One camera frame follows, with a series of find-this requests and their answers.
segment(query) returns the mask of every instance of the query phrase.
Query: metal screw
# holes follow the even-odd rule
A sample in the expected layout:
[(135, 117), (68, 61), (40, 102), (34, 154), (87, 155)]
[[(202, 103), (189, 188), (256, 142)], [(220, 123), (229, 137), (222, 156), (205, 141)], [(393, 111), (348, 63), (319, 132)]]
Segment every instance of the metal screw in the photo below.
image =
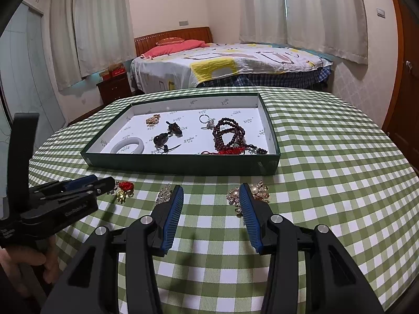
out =
[(317, 227), (317, 230), (319, 230), (319, 232), (321, 232), (322, 234), (325, 234), (325, 233), (327, 233), (329, 231), (329, 227), (326, 226), (326, 225), (324, 225), (324, 224), (320, 224)]
[(96, 228), (95, 230), (96, 235), (103, 235), (106, 233), (106, 227), (100, 226), (99, 228)]
[(153, 222), (153, 218), (151, 216), (144, 216), (141, 217), (140, 222), (142, 224), (150, 224), (151, 222)]
[(271, 216), (271, 221), (274, 223), (281, 223), (283, 220), (281, 215), (272, 215)]

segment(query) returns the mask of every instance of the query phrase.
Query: door frame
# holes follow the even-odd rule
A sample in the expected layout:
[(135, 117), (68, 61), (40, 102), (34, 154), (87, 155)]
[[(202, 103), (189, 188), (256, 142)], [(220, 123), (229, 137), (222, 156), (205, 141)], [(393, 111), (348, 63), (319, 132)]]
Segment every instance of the door frame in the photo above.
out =
[(399, 97), (400, 85), (401, 85), (401, 78), (403, 76), (403, 67), (404, 67), (404, 35), (403, 35), (403, 22), (401, 18), (401, 11), (400, 11), (400, 2), (399, 0), (393, 0), (394, 4), (394, 11), (395, 11), (395, 18), (397, 22), (397, 38), (398, 38), (398, 55), (397, 55), (397, 70), (395, 73), (395, 81), (394, 81), (394, 88), (393, 93), (391, 95), (390, 104), (388, 106), (387, 115), (385, 116), (385, 120), (383, 123), (382, 130), (387, 133), (388, 126), (391, 121), (391, 117), (393, 116), (395, 105), (397, 103), (397, 98)]

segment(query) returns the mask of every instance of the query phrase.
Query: pillow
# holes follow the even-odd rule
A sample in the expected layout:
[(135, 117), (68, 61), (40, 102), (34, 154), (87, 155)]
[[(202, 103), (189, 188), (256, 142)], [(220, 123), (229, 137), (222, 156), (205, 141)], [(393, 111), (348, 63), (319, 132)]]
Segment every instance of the pillow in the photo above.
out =
[(184, 41), (181, 37), (167, 37), (156, 42), (156, 46), (174, 45), (175, 43), (183, 43)]
[(209, 47), (205, 41), (201, 40), (186, 40), (182, 43), (175, 43), (174, 45), (156, 46), (144, 53), (142, 58), (155, 58), (156, 56), (173, 54), (181, 51), (188, 51), (198, 47)]

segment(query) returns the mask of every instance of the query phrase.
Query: tablecloth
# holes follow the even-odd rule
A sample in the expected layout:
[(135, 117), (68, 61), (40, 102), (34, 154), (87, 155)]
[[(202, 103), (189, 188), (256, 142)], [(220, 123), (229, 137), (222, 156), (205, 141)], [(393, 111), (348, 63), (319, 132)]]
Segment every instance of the tablecloth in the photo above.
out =
[[(277, 174), (264, 177), (144, 175), (89, 168), (82, 148), (131, 102), (202, 93), (258, 92), (278, 138)], [(100, 225), (128, 226), (149, 214), (159, 190), (180, 184), (184, 206), (172, 249), (154, 258), (164, 313), (259, 311), (269, 256), (250, 245), (242, 218), (226, 194), (243, 182), (269, 186), (270, 206), (294, 224), (328, 225), (359, 265), (386, 309), (418, 272), (419, 179), (402, 153), (365, 114), (325, 92), (286, 88), (213, 88), (162, 92), (118, 100), (90, 118), (56, 132), (30, 161), (30, 183), (96, 174), (132, 181), (135, 195), (120, 205), (98, 198), (99, 210), (57, 235), (63, 269)], [(299, 255), (299, 312), (305, 266)], [(125, 256), (119, 258), (118, 295), (127, 313)]]

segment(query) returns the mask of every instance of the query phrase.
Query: wooden door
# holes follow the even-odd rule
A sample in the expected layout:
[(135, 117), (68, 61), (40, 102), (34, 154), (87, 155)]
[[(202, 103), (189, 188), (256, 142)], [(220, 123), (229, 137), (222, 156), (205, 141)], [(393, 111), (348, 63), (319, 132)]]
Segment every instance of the wooden door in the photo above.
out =
[(419, 20), (403, 1), (398, 0), (398, 4), (404, 43), (404, 53), (399, 51), (403, 62), (398, 69), (403, 72), (387, 134), (419, 173)]

